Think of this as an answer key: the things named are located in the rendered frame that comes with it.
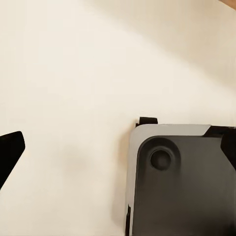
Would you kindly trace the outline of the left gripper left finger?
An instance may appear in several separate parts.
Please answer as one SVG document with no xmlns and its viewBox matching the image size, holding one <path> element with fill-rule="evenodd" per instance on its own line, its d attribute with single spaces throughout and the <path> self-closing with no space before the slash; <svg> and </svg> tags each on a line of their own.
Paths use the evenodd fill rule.
<svg viewBox="0 0 236 236">
<path fill-rule="evenodd" d="M 22 131 L 0 136 L 0 190 L 25 149 Z"/>
</svg>

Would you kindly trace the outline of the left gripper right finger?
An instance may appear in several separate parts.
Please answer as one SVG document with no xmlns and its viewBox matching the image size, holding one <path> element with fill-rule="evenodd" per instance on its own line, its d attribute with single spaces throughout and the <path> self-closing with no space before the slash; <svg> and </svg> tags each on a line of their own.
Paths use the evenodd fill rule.
<svg viewBox="0 0 236 236">
<path fill-rule="evenodd" d="M 220 148 L 236 169 L 236 133 L 225 131 L 221 140 Z"/>
</svg>

